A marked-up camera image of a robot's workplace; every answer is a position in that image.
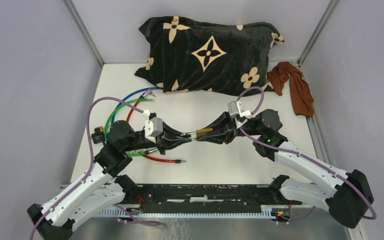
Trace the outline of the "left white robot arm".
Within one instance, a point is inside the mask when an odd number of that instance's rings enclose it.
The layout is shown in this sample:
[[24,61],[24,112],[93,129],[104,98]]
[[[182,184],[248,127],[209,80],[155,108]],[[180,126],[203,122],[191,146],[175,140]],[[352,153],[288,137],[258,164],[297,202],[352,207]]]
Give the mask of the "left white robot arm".
[[151,148],[164,154],[195,140],[197,134],[177,131],[154,117],[145,121],[141,131],[134,131],[125,120],[116,121],[106,138],[100,152],[91,155],[88,169],[74,182],[48,202],[27,209],[33,233],[39,233],[44,240],[67,240],[101,210],[122,201],[134,202],[137,185],[126,174],[120,174],[133,160],[128,152]]

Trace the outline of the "brass padlock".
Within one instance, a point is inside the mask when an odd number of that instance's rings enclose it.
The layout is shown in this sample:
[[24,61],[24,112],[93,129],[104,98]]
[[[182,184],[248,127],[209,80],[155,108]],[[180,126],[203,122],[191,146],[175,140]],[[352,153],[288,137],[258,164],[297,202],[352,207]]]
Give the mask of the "brass padlock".
[[191,140],[197,140],[209,133],[211,133],[213,131],[213,128],[210,127],[210,128],[202,128],[202,129],[198,129],[198,130],[195,130],[195,131],[190,131],[190,132],[183,132],[180,134],[181,137],[184,137],[184,138],[188,138],[188,139],[191,139]]

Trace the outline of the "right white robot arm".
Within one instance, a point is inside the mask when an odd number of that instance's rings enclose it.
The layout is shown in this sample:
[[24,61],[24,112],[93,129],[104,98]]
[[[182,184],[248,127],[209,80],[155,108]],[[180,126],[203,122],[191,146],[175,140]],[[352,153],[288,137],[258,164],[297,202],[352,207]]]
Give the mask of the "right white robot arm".
[[214,122],[196,133],[199,142],[229,144],[247,137],[263,158],[286,166],[310,182],[280,175],[271,183],[269,199],[275,204],[299,201],[328,212],[341,225],[354,229],[362,219],[375,220],[374,196],[366,175],[334,167],[296,146],[279,130],[283,124],[277,111],[265,109],[256,116],[238,121],[223,112]]

